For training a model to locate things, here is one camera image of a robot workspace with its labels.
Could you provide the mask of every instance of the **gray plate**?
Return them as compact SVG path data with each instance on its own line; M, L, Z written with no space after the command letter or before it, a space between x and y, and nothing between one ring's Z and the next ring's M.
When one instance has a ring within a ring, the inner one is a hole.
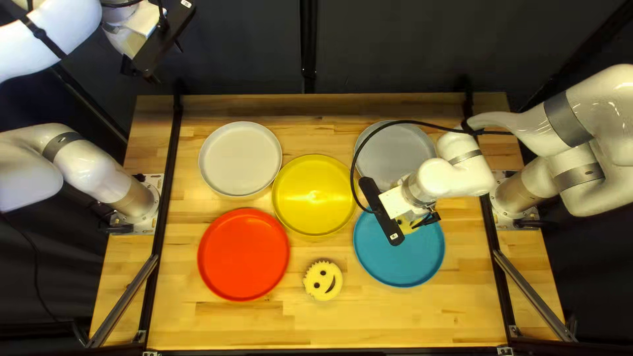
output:
M367 127L356 140L354 152L373 130L395 120L377 122ZM374 135L363 147L356 161L362 177L371 177L381 191L387 191L403 175L420 168L436 157L431 139L416 125L393 125Z

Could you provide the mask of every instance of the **yellow plate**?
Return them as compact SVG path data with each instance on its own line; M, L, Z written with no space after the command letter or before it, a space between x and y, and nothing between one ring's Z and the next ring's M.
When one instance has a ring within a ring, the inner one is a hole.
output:
M272 200L284 225L313 237L340 230L356 209L349 168L323 155L301 156L285 165L273 183Z

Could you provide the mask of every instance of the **white plate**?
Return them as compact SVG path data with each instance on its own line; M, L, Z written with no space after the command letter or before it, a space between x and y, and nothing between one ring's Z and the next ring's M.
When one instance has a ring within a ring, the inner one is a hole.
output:
M247 196L266 188L281 167L281 145L266 127L248 121L232 122L206 138L198 167L214 191Z
M384 120L367 127L356 140L354 152L369 134L394 120ZM435 158L431 138L416 125L397 124L379 131L367 141L356 161L361 177L371 177L378 189L388 191L403 175L420 168L429 158Z

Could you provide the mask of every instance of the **wood grain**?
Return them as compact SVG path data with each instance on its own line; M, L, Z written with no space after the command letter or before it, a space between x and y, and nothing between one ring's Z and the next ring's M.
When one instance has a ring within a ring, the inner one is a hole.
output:
M423 118L441 125L461 119L463 95L346 94L284 96L186 96L168 225L163 246L149 348L158 350L259 348L374 348L482 346L505 342L486 233L477 198L440 200L437 209L446 256L429 282L411 289L384 286L358 263L351 244L353 224L332 239L309 243L289 231L291 261L281 283L264 298L232 303L202 282L196 265L203 231L221 214L256 207L273 214L270 187L252 198L214 193L197 169L202 142L217 127L238 120L258 122L278 137L284 164L321 153L349 166L353 145L370 124L388 118ZM171 98L139 97L125 168L162 172L171 121ZM507 111L504 94L477 94L475 112ZM432 139L441 135L427 130ZM493 169L520 169L513 136L480 138ZM539 231L499 234L502 250L561 316L560 303ZM151 239L111 236L101 276L92 330L149 256ZM319 258L344 273L341 295L327 303L310 300L301 277ZM549 329L511 286L517 325L526 334L552 338ZM128 342L138 327L142 295L134 300L108 344Z

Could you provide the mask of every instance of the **plate rim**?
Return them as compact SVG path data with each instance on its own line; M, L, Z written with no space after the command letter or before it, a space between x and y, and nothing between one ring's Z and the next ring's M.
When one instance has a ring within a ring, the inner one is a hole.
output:
M246 194L229 194L228 192L225 191L221 191L219 189L217 189L217 187L214 187L210 182L209 179L207 179L207 177L204 176L204 174L202 173L202 167L204 165L203 163L203 149L207 146L209 146L214 140L217 140L224 132L226 132L227 130L231 129L231 127L233 126L245 126L245 127L256 127L258 130L260 130L260 132L266 134L266 135L270 135L274 138L274 143L275 143L275 148L277 149L277 154L279 157L279 164L278 167L275 169L275 173L273 174L272 178L260 189L253 191L251 193L246 193ZM261 125L257 122L253 122L253 121L233 121L233 122L229 122L228 124L222 125L220 127L218 127L217 129L215 129L211 134L209 134L209 136L207 136L207 138L204 140L204 142L202 143L202 146L200 146L200 150L198 151L198 159L197 159L197 165L198 165L198 172L200 173L200 176L202 177L204 183L206 183L206 185L211 188L214 192L222 195L222 196L228 196L228 197L232 197L232 198L240 198L240 197L245 197L245 196L251 196L254 194L257 194L259 192L261 192L262 190L266 189L274 180L275 178L277 178L277 174L279 174L279 170L281 169L282 166L282 161L284 159L284 152L282 151L281 148L281 144L279 143L279 139L277 138L277 136L268 128L265 127L264 125Z
M226 293L221 293L220 290L215 287L212 283L210 283L208 281L209 277L206 275L206 273L203 272L202 270L202 263L201 263L201 257L202 257L202 247L206 246L206 242L208 240L208 236L210 236L210 231L211 228L213 226L217 226L218 224L221 224L222 222L224 222L227 219L231 219L234 217L238 217L242 214L249 214L249 216L253 217L255 216L256 218L259 218L261 220L264 220L265 222L271 224L271 225L277 225L277 227L280 229L280 231L283 233L285 239L284 239L284 244L285 244L285 262L284 262L284 268L283 268L283 273L280 274L280 276L277 278L277 280L265 291L258 293L256 295L253 296L249 296L247 298L232 298L231 296L229 296ZM200 278L203 280L204 285L216 296L219 296L220 298L223 298L224 300L228 300L231 302L249 302L252 300L256 300L261 298L262 296L265 296L266 294L268 294L271 290L275 289L275 287L279 284L279 282L281 282L281 280L284 278L285 273L288 270L288 265L290 262L290 252L291 252L291 246L290 246L290 240L288 238L288 234L286 233L284 227L279 223L279 221L277 221L277 219L275 219L275 217L273 217L272 215L270 215L269 213L263 212L261 210L255 209L255 208L237 208L235 210L231 210L229 212L225 212L222 215L220 215L219 217L217 217L212 223L209 224L209 226L206 228L206 230L204 230L204 233L202 235L202 238L200 239L200 242L198 243L198 248L197 248L197 252L196 252L196 264L197 264L197 268L198 268L198 274L200 275Z
M393 121L398 121L398 120L388 119L388 120L376 121L373 124L365 127L365 129L363 129L363 132L361 132L360 135L358 135L358 137L356 138L356 142L354 143L354 155L356 154L356 151L358 151L358 146L360 146L360 143L362 142L360 141L360 137L362 137L371 126L376 125L378 127L378 124L386 124L388 122L393 122ZM420 137L421 140L429 144L430 147L432 148L432 157L430 158L437 158L437 150L436 150L435 144L433 143L433 140L429 137L429 135L426 132L424 132L424 130L420 129L419 127L413 124L400 124L397 126L409 129L411 132L413 132L418 137ZM354 168L356 169L356 171L361 177L366 177L366 175L363 173L363 170L360 168L360 162L358 160L356 161L356 165L354 166Z
M323 155L321 153L308 153L307 155L301 155L299 157L295 157L293 158L290 162L286 163L281 170L279 171L279 173L277 174L277 177L280 177L281 175L284 174L284 169L286 169L286 167L290 167L292 168L292 166L297 165L299 163L302 163L303 161L309 159L311 156L317 156L319 157L321 160L323 160L323 158L327 159L327 161L330 161L330 163L332 163L333 166L337 167L337 168L343 168L342 172L344 172L345 174L347 174L349 171L349 169L347 168L347 166L345 166L345 164L343 164L341 161L337 160L334 157L331 156L327 156L327 155ZM323 238L326 236L331 236L333 234L335 234L336 232L340 231L343 227L345 227L347 224L349 224L350 221L352 221L352 218L354 217L354 214L356 213L356 203L354 202L354 198L352 197L351 194L351 188L349 190L349 199L351 204L351 208L349 209L348 215L345 219L345 223L337 226L335 229L328 231L328 232L322 232L322 233L318 233L318 234L314 234L314 233L309 233L309 232L304 232L300 229L295 228L294 226L292 226L292 224L288 223L288 221L286 221L286 219L284 219L281 214L279 213L279 206L277 203L277 198L278 198L278 189L279 189L279 185L278 185L278 180L275 179L275 182L273 183L273 188L272 188L272 192L271 192L271 197L270 200L272 202L273 205L273 211L275 212L275 215L277 216L277 219L279 219L279 221L286 226L288 229L294 231L294 232L298 232L302 235L305 236L309 236L312 238Z
M358 264L361 265L361 267L363 267L363 270L365 272L367 272L367 274L369 274L372 278L374 278L376 281L389 286L389 287L394 287L394 288L401 288L401 289L407 289L407 288L413 288L413 287L417 287L417 286L421 286L424 283L428 282L429 280L431 280L433 277L435 277L435 275L439 272L439 270L442 268L442 264L444 263L444 258L446 257L446 237L444 235L444 231L442 230L442 227L439 225L438 222L434 222L431 225L435 225L437 224L437 229L439 229L440 233L442 234L442 253L440 256L440 259L437 261L437 269L435 270L435 272L433 272L431 275L428 275L428 277L419 279L417 282L415 283L408 283L408 284L391 284L391 283L387 283L386 281L384 281L381 278L378 278L374 273L371 273L363 264L363 262L361 262L361 258L358 256L358 249L356 247L356 228L358 227L358 224L360 223L361 219L364 216L369 216L369 213L363 212L359 217L358 220L356 220L356 223L354 224L354 231L352 233L352 245L354 246L354 254L356 255L356 260L358 261Z

